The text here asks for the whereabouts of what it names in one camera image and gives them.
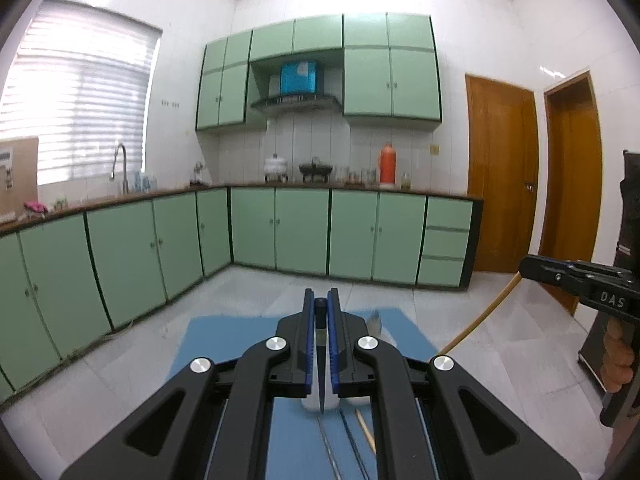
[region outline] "window blind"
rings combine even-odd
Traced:
[[[0,98],[0,139],[40,139],[38,184],[110,174],[120,142],[127,171],[143,167],[160,34],[106,10],[43,1]]]

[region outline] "silver screw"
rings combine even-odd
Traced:
[[[269,350],[282,350],[287,345],[287,340],[283,337],[271,337],[267,339],[267,348]]]
[[[433,360],[433,365],[443,372],[448,372],[453,368],[453,359],[446,355],[440,355]]]
[[[378,340],[375,337],[366,335],[358,339],[358,346],[364,350],[373,350],[378,346]]]
[[[197,359],[191,361],[189,368],[191,368],[192,372],[201,374],[211,368],[211,361],[209,361],[206,357],[198,357]]]

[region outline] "white tiled wall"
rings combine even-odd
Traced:
[[[528,88],[535,78],[530,45],[510,0],[239,0],[232,30],[314,14],[384,11],[431,15],[442,84],[442,126],[431,133],[350,128],[338,114],[286,116],[265,132],[221,135],[221,181],[261,178],[264,157],[274,150],[289,159],[290,167],[317,155],[334,166],[374,168],[378,152],[391,140],[398,156],[398,181],[407,172],[415,187],[466,192],[465,73]],[[439,155],[430,154],[432,143],[440,147]]]
[[[0,52],[0,87],[41,1],[31,3]],[[229,34],[235,1],[75,1],[94,2],[162,29],[148,112],[146,171],[157,177],[159,186],[181,186],[188,183],[195,163],[202,160],[217,178],[218,142],[208,137],[198,142],[194,132],[196,100],[204,45]],[[178,102],[180,107],[162,106],[163,100]],[[104,176],[41,186],[38,194],[43,202],[51,203],[63,196],[75,202],[117,192],[118,184],[109,183]]]
[[[593,261],[610,265],[620,231],[624,177],[622,151],[640,151],[640,54],[606,0],[514,0],[534,67],[567,78],[590,70],[600,117],[603,157],[602,206]],[[531,246],[542,234],[546,200],[547,132],[543,93],[561,82],[537,70],[534,80],[540,138],[538,211]],[[576,319],[590,327],[595,312],[580,306]]]

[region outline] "countertop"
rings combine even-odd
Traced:
[[[328,183],[328,184],[306,184],[303,182],[291,182],[291,183],[279,183],[279,182],[244,182],[241,184],[213,184],[213,185],[202,185],[202,186],[186,186],[175,189],[161,189],[146,193],[130,193],[128,195],[120,195],[120,196],[107,196],[103,198],[95,198],[92,200],[84,200],[81,203],[71,204],[68,207],[49,212],[44,218],[34,217],[34,218],[25,218],[23,220],[7,222],[4,224],[0,224],[0,235],[9,234],[11,232],[18,231],[20,229],[25,229],[27,227],[31,227],[37,224],[41,224],[44,222],[49,222],[52,220],[56,220],[59,218],[64,218],[65,216],[71,216],[75,214],[80,214],[87,211],[93,211],[97,209],[102,209],[105,207],[111,207],[121,204],[127,204],[132,202],[140,202],[141,200],[148,200],[151,198],[158,198],[163,196],[171,196],[177,195],[181,193],[187,193],[191,191],[198,190],[207,190],[207,189],[219,189],[222,187],[280,187],[280,188],[304,188],[304,189],[347,189],[347,190],[362,190],[362,191],[383,191],[383,192],[398,192],[398,193],[408,193],[408,194],[416,194],[416,195],[424,195],[424,196],[439,196],[443,198],[463,198],[466,200],[481,200],[481,198],[477,196],[464,195],[464,194],[449,194],[442,193],[440,191],[431,190],[431,189],[410,189],[410,190],[402,190],[399,187],[395,188],[385,188],[380,186],[362,186],[362,185],[352,185],[352,184],[340,184],[340,183]]]

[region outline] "human hand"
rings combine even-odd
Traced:
[[[620,391],[623,384],[630,383],[634,378],[631,364],[635,354],[632,348],[622,339],[622,323],[612,317],[607,324],[607,333],[604,335],[604,348],[606,350],[600,369],[600,377],[608,392],[615,394]]]

